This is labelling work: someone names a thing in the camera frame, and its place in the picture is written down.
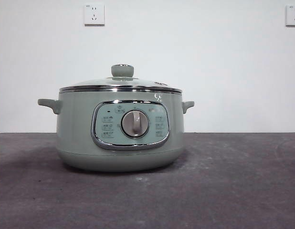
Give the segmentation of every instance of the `chrome panel frame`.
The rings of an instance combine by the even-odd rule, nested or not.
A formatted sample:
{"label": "chrome panel frame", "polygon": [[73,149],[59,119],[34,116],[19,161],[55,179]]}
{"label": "chrome panel frame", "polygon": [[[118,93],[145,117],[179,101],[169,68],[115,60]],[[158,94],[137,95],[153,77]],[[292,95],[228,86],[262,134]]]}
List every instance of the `chrome panel frame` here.
{"label": "chrome panel frame", "polygon": [[[150,103],[150,104],[157,104],[157,105],[161,105],[162,107],[165,108],[165,111],[167,113],[167,120],[168,120],[168,133],[165,136],[164,139],[162,139],[161,141],[158,142],[154,142],[154,143],[148,143],[148,144],[138,144],[138,145],[120,145],[120,144],[112,144],[112,143],[107,143],[102,141],[97,135],[96,135],[96,131],[95,131],[95,123],[96,123],[96,116],[97,116],[97,112],[98,110],[101,108],[101,106],[105,105],[105,104],[125,104],[125,103]],[[144,101],[144,100],[114,100],[114,101],[106,101],[106,102],[102,102],[99,103],[93,112],[93,116],[92,116],[92,121],[91,121],[91,128],[90,128],[90,134],[91,134],[91,138],[93,140],[93,142],[103,148],[103,149],[111,149],[111,150],[144,150],[144,149],[152,149],[152,148],[156,148],[156,147],[160,147],[162,146],[168,139],[169,135],[170,135],[170,119],[168,116],[168,110],[165,107],[164,104],[159,103],[159,102],[154,102],[154,101]]]}

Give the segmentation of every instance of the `glass lid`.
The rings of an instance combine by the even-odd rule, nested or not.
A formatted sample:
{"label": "glass lid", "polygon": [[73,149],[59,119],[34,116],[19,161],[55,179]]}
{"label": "glass lid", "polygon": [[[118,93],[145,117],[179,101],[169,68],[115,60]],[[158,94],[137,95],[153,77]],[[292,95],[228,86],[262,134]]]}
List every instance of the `glass lid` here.
{"label": "glass lid", "polygon": [[120,90],[157,90],[181,93],[180,89],[171,88],[165,83],[134,78],[134,67],[128,64],[116,64],[111,67],[112,77],[99,80],[89,80],[70,87],[63,87],[60,91],[97,91],[101,89]]}

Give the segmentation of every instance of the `white knob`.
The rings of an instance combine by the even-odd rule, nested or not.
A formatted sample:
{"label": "white knob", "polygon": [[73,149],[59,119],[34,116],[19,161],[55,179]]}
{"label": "white knob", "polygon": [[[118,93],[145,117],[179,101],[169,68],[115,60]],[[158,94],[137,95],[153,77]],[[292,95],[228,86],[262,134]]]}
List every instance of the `white knob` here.
{"label": "white knob", "polygon": [[148,130],[148,118],[141,111],[130,111],[122,118],[123,131],[130,137],[140,137]]}

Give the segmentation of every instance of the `pot base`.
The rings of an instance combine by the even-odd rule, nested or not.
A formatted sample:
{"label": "pot base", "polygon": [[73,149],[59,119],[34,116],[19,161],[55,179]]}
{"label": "pot base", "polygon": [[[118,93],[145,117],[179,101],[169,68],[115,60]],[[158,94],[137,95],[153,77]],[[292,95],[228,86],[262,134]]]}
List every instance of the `pot base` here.
{"label": "pot base", "polygon": [[76,168],[101,172],[129,172],[165,166],[177,159],[182,151],[183,149],[179,148],[153,154],[95,156],[58,150],[58,154],[63,162]]}

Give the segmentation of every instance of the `logo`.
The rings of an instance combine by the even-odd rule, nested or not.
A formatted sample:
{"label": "logo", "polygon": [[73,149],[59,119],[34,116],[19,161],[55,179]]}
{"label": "logo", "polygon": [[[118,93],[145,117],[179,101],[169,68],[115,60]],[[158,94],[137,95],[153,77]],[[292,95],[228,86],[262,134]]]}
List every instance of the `logo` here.
{"label": "logo", "polygon": [[157,102],[162,102],[162,94],[161,93],[155,93],[154,97],[157,100]]}

